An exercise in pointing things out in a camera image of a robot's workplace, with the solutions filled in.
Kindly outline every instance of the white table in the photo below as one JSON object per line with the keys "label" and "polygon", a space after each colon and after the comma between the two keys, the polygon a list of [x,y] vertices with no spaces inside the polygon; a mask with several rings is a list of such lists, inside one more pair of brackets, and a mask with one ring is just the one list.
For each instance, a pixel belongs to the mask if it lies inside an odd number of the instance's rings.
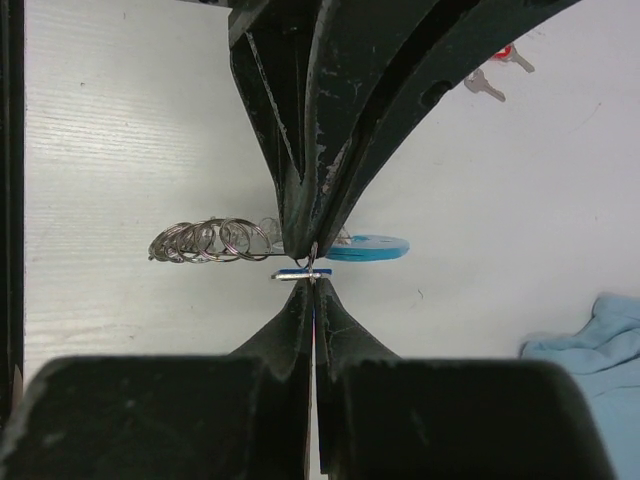
{"label": "white table", "polygon": [[[282,307],[291,262],[167,265],[166,226],[259,220],[273,186],[228,68],[227,10],[28,0],[26,377],[71,354],[232,350]],[[402,260],[333,263],[346,308],[406,356],[514,356],[640,294],[637,0],[584,0],[491,63],[508,101],[449,93],[354,210]]]}

